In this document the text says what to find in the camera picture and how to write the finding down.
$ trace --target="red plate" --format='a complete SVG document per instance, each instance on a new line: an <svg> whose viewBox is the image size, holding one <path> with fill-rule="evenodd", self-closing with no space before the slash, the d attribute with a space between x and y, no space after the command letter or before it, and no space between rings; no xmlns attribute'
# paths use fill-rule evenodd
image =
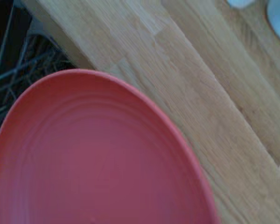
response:
<svg viewBox="0 0 280 224"><path fill-rule="evenodd" d="M0 224L218 224L192 150L147 97L66 70L21 95L0 130Z"/></svg>

